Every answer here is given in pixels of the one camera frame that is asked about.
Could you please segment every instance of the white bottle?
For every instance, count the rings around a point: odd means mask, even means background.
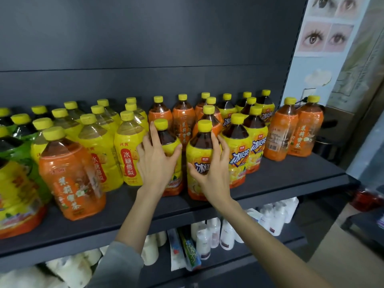
[[[46,265],[70,288],[84,288],[92,277],[91,268],[82,253],[48,261]]]
[[[295,214],[297,205],[299,204],[299,199],[297,197],[293,197],[287,200],[284,200],[286,204],[286,218],[285,223],[290,223],[293,215]]]
[[[207,226],[212,235],[211,248],[216,248],[220,242],[220,219],[215,217],[207,220]]]
[[[153,265],[159,257],[159,250],[157,248],[156,235],[147,235],[144,247],[141,252],[141,258],[144,261],[144,265]]]
[[[95,248],[94,250],[86,251],[83,253],[83,255],[90,266],[95,265],[101,258],[101,252],[98,248]]]
[[[220,235],[220,245],[224,250],[231,250],[235,244],[235,230],[225,219]]]
[[[167,233],[165,231],[156,233],[156,242],[158,247],[162,247],[167,242]]]
[[[202,223],[205,223],[205,220],[191,224],[191,237],[194,240],[194,242],[196,242],[196,233],[199,229],[200,224],[202,224]]]
[[[107,252],[107,249],[108,249],[108,245],[106,245],[105,247],[101,247],[100,248],[100,252],[103,254],[103,256],[105,256],[105,253]]]
[[[273,208],[273,218],[269,227],[269,232],[275,237],[281,234],[281,231],[284,226],[284,221],[286,217],[285,213],[285,204],[282,202],[277,202],[276,206]]]
[[[211,255],[212,235],[208,230],[208,226],[202,223],[196,234],[196,251],[202,261]]]
[[[260,210],[262,217],[260,218],[260,225],[264,227],[267,231],[271,226],[271,221],[273,218],[273,206],[272,204],[264,205],[264,207]]]

